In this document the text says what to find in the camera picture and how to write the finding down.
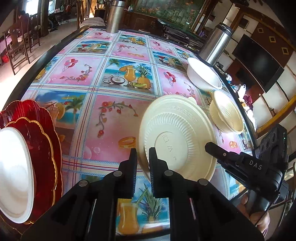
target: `orange juice glass print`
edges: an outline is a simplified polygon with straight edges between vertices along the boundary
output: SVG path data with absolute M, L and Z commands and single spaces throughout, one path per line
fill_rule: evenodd
M 120 220 L 118 224 L 118 231 L 120 233 L 129 235 L 139 231 L 137 212 L 137 203 L 123 202 L 120 204 Z

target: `window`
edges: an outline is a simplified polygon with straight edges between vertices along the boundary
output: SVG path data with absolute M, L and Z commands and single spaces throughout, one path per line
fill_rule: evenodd
M 37 14 L 39 0 L 27 0 L 26 13 L 29 15 Z

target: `cream plate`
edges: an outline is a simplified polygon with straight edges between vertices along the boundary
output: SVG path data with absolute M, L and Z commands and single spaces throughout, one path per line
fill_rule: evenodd
M 22 134 L 13 127 L 0 130 L 0 210 L 15 223 L 31 215 L 34 200 L 33 167 Z
M 157 157 L 184 178 L 210 180 L 217 159 L 206 153 L 205 144 L 216 143 L 213 126 L 194 98 L 165 95 L 144 113 L 137 149 L 143 173 L 150 180 L 148 153 L 155 147 Z

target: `black screen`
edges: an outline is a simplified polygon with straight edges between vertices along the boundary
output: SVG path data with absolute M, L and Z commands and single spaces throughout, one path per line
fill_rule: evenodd
M 284 71 L 265 49 L 245 34 L 234 49 L 233 55 L 254 75 L 265 92 L 273 86 Z

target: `hand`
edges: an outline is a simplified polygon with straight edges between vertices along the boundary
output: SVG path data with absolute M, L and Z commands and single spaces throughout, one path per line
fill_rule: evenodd
M 259 218 L 263 215 L 264 211 L 253 213 L 251 216 L 248 214 L 245 204 L 248 202 L 248 195 L 245 193 L 241 198 L 241 203 L 238 204 L 237 209 L 241 211 L 241 213 L 251 221 L 252 224 L 259 220 Z M 265 215 L 261 218 L 261 220 L 257 223 L 257 228 L 260 230 L 262 234 L 267 233 L 268 225 L 270 223 L 269 213 L 266 212 Z

